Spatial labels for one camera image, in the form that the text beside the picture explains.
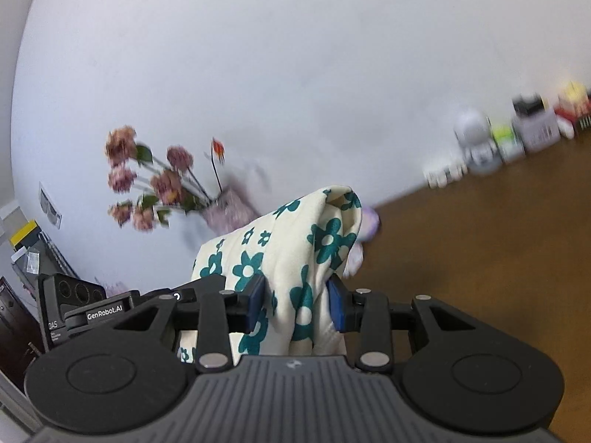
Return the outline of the yellow snack packet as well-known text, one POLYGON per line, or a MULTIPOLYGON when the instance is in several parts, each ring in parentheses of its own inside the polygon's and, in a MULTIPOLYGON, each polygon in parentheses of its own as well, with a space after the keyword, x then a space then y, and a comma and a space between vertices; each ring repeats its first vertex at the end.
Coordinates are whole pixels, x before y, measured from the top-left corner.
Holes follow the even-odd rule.
POLYGON ((582 114, 588 109, 589 97, 584 84, 571 81, 558 95, 558 106, 572 114, 582 114))

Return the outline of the white round robot toy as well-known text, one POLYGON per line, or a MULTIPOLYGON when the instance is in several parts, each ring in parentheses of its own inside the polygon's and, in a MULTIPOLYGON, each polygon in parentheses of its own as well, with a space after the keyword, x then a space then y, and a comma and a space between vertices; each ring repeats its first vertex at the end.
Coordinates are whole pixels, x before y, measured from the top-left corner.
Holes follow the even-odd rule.
POLYGON ((489 118, 474 108, 464 109, 454 126, 454 132, 468 170, 476 175, 497 171, 503 161, 492 137, 489 118))

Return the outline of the white letter blocks ornament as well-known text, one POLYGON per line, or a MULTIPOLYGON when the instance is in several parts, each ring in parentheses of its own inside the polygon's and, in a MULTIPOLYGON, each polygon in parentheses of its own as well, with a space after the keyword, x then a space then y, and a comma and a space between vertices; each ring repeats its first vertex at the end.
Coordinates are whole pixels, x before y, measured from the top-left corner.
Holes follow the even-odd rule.
POLYGON ((436 161, 425 167, 423 171, 425 181, 432 189, 445 188, 451 183, 460 181, 467 173, 467 165, 462 159, 436 161))

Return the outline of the black small device on tin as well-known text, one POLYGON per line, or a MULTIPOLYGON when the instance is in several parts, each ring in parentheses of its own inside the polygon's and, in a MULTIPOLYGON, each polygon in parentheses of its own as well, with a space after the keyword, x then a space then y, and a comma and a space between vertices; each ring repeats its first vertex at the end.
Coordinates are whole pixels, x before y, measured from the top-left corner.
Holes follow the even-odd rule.
POLYGON ((527 118, 545 110, 543 98, 538 93, 520 95, 512 100, 515 113, 520 118, 527 118))

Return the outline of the pink artificial flower bouquet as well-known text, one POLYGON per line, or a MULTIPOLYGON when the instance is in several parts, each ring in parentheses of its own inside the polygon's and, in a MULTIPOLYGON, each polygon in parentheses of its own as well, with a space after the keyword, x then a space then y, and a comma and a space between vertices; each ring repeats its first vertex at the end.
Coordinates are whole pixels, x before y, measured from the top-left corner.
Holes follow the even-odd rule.
POLYGON ((107 214, 120 227, 129 224, 144 233, 166 228, 173 213, 202 213, 221 200, 220 194, 206 190, 197 179, 193 155, 180 145, 168 147, 165 158, 160 159, 138 142, 135 129, 126 125, 108 133, 104 153, 111 191, 118 195, 138 192, 136 198, 108 208, 107 214))

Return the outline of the pink patterned folded garment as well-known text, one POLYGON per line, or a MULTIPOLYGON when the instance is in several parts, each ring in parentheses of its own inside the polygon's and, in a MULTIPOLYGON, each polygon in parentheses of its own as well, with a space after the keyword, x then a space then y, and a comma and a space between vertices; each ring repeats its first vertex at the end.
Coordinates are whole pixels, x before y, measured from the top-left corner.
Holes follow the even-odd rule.
POLYGON ((363 244, 374 239, 381 228, 381 219, 377 211, 372 207, 364 207, 362 211, 362 225, 356 243, 349 250, 346 266, 342 276, 353 277, 363 264, 363 244))

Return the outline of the purple wrapped flower vase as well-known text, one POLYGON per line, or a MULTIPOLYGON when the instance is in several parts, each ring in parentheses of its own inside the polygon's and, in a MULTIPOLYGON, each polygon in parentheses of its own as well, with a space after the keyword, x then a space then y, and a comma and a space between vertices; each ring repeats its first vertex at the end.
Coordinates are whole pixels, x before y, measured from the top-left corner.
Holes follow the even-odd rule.
POLYGON ((219 193, 214 202, 200 211, 200 216, 215 236, 221 236, 245 227, 259 217, 245 191, 230 185, 219 193))

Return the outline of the green white packet stack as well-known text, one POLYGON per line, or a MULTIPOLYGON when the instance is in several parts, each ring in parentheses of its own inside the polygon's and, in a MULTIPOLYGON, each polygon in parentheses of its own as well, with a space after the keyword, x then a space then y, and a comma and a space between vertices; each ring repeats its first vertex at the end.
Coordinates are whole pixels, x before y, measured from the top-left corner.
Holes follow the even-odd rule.
POLYGON ((509 164, 525 156, 524 145, 511 124, 493 124, 491 134, 504 163, 509 164))

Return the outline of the cream cloth with teal flowers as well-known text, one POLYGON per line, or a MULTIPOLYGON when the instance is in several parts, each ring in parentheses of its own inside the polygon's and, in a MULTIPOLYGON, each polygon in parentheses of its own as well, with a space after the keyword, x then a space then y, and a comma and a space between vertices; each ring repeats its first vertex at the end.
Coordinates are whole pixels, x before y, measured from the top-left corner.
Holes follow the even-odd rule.
POLYGON ((342 276, 362 220, 358 195, 331 186, 200 247, 192 279, 219 274, 226 288, 240 292, 252 277, 266 277, 256 326, 249 334, 229 336, 233 360, 345 354, 345 338, 329 314, 327 282, 342 276))

